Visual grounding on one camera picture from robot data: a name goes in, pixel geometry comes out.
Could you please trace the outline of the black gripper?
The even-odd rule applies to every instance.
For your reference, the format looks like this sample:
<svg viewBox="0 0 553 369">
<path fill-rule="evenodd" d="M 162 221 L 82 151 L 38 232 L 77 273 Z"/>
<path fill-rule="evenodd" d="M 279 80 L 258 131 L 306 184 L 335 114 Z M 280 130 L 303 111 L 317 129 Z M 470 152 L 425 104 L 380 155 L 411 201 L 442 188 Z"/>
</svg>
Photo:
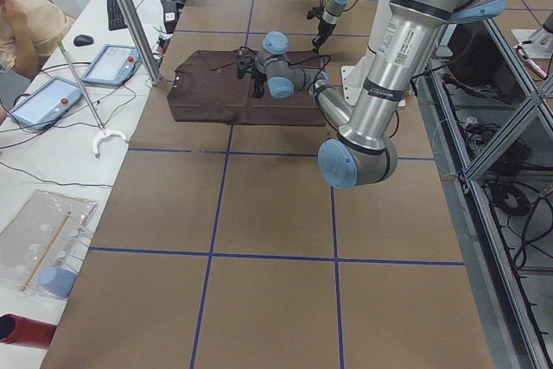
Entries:
<svg viewBox="0 0 553 369">
<path fill-rule="evenodd" d="M 254 80 L 254 90 L 252 97 L 255 99 L 262 98 L 264 95 L 264 83 L 267 78 L 265 73 L 257 69 L 257 65 L 253 64 L 251 66 L 251 78 Z"/>
<path fill-rule="evenodd" d="M 324 20 L 320 20 L 318 24 L 318 35 L 312 40 L 313 50 L 319 51 L 326 41 L 334 32 L 334 26 Z"/>
</svg>

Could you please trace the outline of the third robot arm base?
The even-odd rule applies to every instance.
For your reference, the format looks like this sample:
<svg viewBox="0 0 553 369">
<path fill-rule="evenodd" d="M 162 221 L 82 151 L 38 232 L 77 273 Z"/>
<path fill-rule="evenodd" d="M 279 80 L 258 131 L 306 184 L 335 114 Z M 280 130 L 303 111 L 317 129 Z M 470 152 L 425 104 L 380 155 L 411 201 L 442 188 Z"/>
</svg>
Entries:
<svg viewBox="0 0 553 369">
<path fill-rule="evenodd" d="M 512 33 L 527 57 L 533 60 L 552 57 L 552 14 L 538 29 L 513 29 Z"/>
</svg>

